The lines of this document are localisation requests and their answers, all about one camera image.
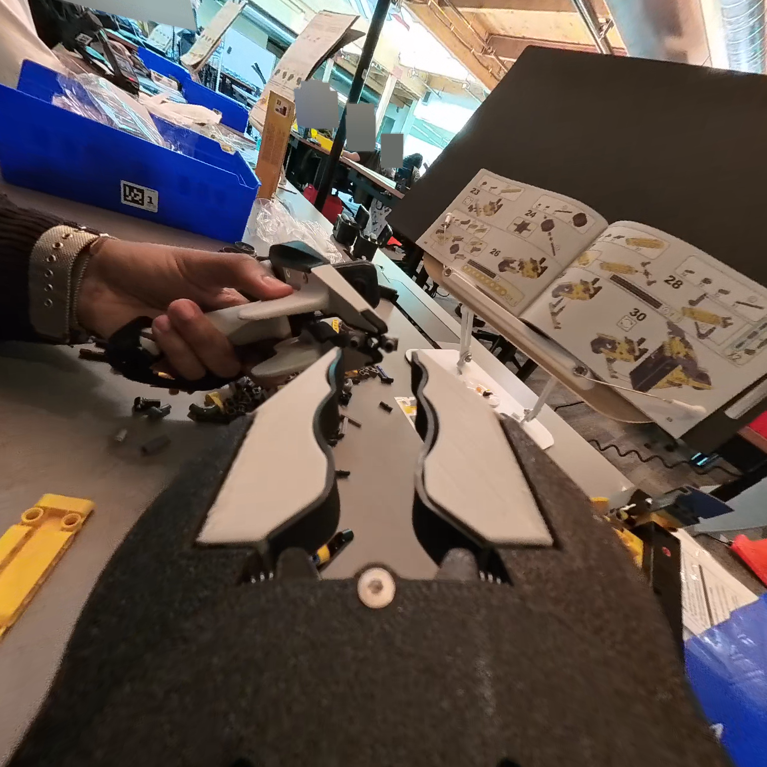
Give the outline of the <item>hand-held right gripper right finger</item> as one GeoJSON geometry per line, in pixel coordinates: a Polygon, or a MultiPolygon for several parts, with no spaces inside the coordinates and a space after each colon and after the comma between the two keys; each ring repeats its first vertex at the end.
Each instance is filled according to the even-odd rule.
{"type": "Polygon", "coordinates": [[[506,414],[436,350],[409,350],[418,500],[476,544],[550,548],[554,538],[504,427],[506,414]]]}

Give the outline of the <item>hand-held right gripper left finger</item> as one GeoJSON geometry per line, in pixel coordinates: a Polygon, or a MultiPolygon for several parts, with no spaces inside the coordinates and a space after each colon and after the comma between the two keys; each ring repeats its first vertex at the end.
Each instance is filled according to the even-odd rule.
{"type": "Polygon", "coordinates": [[[196,543],[203,547],[273,545],[319,509],[336,485],[329,440],[338,425],[338,375],[331,348],[256,411],[196,543]]]}

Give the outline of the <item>black toy connector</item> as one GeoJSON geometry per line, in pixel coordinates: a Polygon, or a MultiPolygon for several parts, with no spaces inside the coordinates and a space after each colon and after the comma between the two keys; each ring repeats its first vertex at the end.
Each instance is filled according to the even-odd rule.
{"type": "Polygon", "coordinates": [[[399,339],[386,334],[353,333],[348,341],[348,349],[371,364],[381,363],[387,354],[397,351],[398,347],[399,339]]]}

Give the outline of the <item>yellow toy panel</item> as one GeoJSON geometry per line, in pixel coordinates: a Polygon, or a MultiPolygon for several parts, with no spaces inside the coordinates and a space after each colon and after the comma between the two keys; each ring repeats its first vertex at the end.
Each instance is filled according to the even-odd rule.
{"type": "Polygon", "coordinates": [[[24,614],[94,509],[90,499],[47,493],[2,534],[2,638],[24,614]]]}

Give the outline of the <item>person's left forearm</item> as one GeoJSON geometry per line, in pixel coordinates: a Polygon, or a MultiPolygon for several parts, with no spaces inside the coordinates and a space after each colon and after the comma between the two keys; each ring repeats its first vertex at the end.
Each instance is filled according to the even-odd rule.
{"type": "Polygon", "coordinates": [[[1,195],[1,339],[75,344],[89,248],[101,234],[1,195]]]}

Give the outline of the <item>clear plastic bag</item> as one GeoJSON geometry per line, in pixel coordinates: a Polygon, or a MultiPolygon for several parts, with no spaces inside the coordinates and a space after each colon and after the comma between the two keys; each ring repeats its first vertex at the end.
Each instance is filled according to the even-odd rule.
{"type": "Polygon", "coordinates": [[[329,230],[313,219],[293,213],[287,203],[279,199],[256,199],[246,231],[268,245],[301,241],[319,252],[336,249],[329,230]]]}

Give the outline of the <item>scattered black toy pins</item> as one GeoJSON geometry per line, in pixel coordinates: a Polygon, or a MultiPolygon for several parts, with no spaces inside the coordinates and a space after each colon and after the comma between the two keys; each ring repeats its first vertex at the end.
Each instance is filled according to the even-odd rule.
{"type": "MultiPolygon", "coordinates": [[[[331,417],[331,432],[327,437],[329,446],[338,445],[345,437],[349,424],[354,425],[355,428],[361,427],[358,420],[348,416],[346,408],[354,389],[365,380],[378,380],[387,387],[394,383],[394,378],[389,376],[380,365],[348,370],[344,374],[338,393],[340,414],[331,417]]],[[[202,405],[191,404],[187,417],[196,423],[228,425],[240,417],[254,413],[275,393],[276,390],[264,389],[248,378],[241,378],[234,383],[226,384],[223,389],[207,393],[202,405]]],[[[162,420],[168,417],[171,409],[171,404],[164,403],[161,399],[139,396],[132,402],[130,412],[133,416],[162,420]]]]}

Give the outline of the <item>white book stand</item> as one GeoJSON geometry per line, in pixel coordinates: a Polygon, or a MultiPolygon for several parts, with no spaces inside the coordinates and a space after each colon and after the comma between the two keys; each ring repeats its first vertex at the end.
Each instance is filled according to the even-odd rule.
{"type": "Polygon", "coordinates": [[[547,409],[547,400],[557,387],[570,390],[594,412],[618,423],[651,423],[650,418],[620,397],[616,388],[596,378],[575,358],[506,312],[481,288],[471,284],[463,272],[430,255],[424,256],[423,268],[437,286],[462,305],[459,346],[454,350],[436,351],[433,355],[436,361],[483,397],[499,415],[511,417],[521,425],[539,447],[546,450],[554,445],[551,430],[542,423],[540,414],[547,409]],[[481,357],[481,353],[490,355],[490,352],[473,337],[475,318],[485,321],[502,340],[508,341],[528,362],[547,374],[537,399],[532,399],[532,395],[524,399],[522,395],[512,394],[506,385],[493,378],[481,357]]]}

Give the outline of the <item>blue plastic bin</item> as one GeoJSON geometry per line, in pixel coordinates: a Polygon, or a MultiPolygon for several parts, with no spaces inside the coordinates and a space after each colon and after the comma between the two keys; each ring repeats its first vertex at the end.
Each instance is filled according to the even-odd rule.
{"type": "Polygon", "coordinates": [[[222,115],[221,122],[225,126],[240,133],[247,131],[248,109],[239,101],[197,83],[184,66],[170,61],[161,54],[139,46],[137,56],[149,70],[178,81],[181,85],[181,93],[188,103],[218,110],[222,115]]]}
{"type": "Polygon", "coordinates": [[[64,109],[76,82],[26,61],[1,88],[6,182],[205,235],[242,239],[260,180],[239,153],[152,117],[163,144],[64,109]]]}
{"type": "Polygon", "coordinates": [[[686,674],[738,766],[766,765],[766,596],[685,642],[686,674]]]}

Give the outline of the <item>yellow black toy model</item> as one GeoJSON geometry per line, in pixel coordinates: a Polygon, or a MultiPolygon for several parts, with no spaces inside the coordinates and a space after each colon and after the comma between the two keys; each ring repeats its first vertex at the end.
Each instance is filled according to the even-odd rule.
{"type": "Polygon", "coordinates": [[[621,506],[593,496],[590,505],[616,532],[663,604],[681,597],[681,544],[674,533],[732,512],[722,500],[692,486],[657,496],[635,490],[621,506]]]}

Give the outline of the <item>flat cardboard sheet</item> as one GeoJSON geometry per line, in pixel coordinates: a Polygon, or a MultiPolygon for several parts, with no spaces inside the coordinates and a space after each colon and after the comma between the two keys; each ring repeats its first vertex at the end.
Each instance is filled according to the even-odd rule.
{"type": "Polygon", "coordinates": [[[293,91],[311,78],[318,67],[345,45],[357,41],[365,32],[355,28],[360,16],[332,11],[316,13],[288,50],[276,62],[262,94],[248,114],[251,127],[260,131],[272,93],[293,101],[293,91]]]}

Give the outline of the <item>heap of clear plastic bags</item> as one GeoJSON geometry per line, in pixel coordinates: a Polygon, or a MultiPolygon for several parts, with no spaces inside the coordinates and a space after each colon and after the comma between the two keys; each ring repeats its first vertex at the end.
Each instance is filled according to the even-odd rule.
{"type": "Polygon", "coordinates": [[[166,94],[133,97],[95,74],[56,77],[61,94],[53,105],[187,157],[199,137],[211,139],[228,154],[250,150],[252,143],[223,123],[220,112],[173,101],[166,94]]]}

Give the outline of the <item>toy instruction booklet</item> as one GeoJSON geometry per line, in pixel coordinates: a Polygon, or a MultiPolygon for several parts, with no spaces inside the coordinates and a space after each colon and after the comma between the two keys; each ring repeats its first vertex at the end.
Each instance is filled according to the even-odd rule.
{"type": "Polygon", "coordinates": [[[684,438],[765,408],[765,287],[697,247],[488,169],[427,220],[435,279],[603,414],[684,438]]]}

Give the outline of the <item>red plastic object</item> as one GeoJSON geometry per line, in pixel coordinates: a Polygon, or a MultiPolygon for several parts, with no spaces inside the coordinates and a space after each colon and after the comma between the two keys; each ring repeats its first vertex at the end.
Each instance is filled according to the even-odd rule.
{"type": "Polygon", "coordinates": [[[732,551],[764,585],[767,585],[766,574],[766,538],[752,540],[741,533],[734,537],[730,545],[732,551]]]}

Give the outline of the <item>black board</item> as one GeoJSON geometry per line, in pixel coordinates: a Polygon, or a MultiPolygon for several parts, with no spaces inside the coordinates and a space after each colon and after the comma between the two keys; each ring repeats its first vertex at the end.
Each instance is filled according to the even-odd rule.
{"type": "MultiPolygon", "coordinates": [[[[389,221],[417,245],[428,215],[488,169],[668,233],[765,287],[765,163],[764,75],[531,47],[389,221]]],[[[764,412],[676,439],[714,453],[764,412]]]]}

